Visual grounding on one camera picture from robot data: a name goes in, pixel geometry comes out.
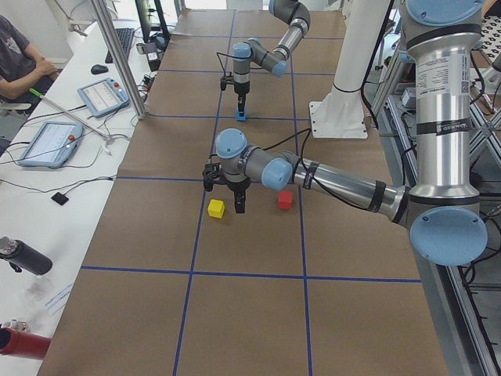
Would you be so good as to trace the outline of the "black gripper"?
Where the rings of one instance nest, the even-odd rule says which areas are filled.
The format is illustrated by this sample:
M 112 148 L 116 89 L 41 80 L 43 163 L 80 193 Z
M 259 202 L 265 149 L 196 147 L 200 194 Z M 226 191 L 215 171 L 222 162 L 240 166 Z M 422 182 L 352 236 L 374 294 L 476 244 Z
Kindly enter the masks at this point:
M 239 182 L 225 179 L 225 184 L 233 192 L 236 213 L 244 213 L 246 208 L 246 191 L 251 184 L 251 179 L 245 178 Z
M 238 95 L 236 116 L 246 116 L 246 95 L 250 92 L 250 82 L 234 82 L 234 92 Z

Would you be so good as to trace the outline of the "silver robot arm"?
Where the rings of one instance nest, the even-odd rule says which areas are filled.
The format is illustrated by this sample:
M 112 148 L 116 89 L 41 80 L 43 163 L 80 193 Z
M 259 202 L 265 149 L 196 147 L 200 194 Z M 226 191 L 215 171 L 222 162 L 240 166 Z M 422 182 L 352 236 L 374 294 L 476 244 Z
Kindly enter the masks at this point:
M 233 71 L 220 80 L 221 90 L 225 90 L 227 85 L 232 85 L 238 95 L 235 115 L 238 121 L 246 119 L 246 96 L 251 86 L 251 64 L 257 64 L 276 77 L 282 76 L 292 52 L 310 28 L 310 13 L 299 1 L 271 1 L 269 12 L 288 25 L 288 30 L 278 45 L 270 51 L 258 38 L 249 38 L 245 42 L 236 43 L 232 50 Z
M 246 189 L 251 180 L 281 191 L 295 183 L 316 190 L 365 212 L 385 215 L 409 231 L 414 251 L 441 266 L 463 266 L 486 249 L 488 232 L 478 215 L 480 194 L 470 184 L 470 53 L 481 38 L 481 9 L 485 1 L 401 1 L 405 53 L 415 63 L 417 178 L 408 187 L 387 185 L 337 168 L 310 161 L 292 152 L 269 153 L 248 143 L 242 131 L 228 128 L 214 141 L 215 154 L 204 166 L 204 189 L 225 185 L 234 194 L 237 213 L 245 212 Z M 221 88 L 236 85 L 240 115 L 250 87 L 251 63 L 276 77 L 285 73 L 288 59 L 312 26 L 306 6 L 299 1 L 270 1 L 269 12 L 288 26 L 279 44 L 267 50 L 257 38 L 230 53 L 233 72 L 223 74 Z M 347 48 L 355 48 L 358 31 L 348 27 Z M 348 127 L 351 94 L 364 100 L 368 70 L 348 82 L 348 49 L 341 56 L 342 78 L 334 78 L 333 90 L 313 103 L 310 121 L 315 138 L 367 138 L 363 121 Z

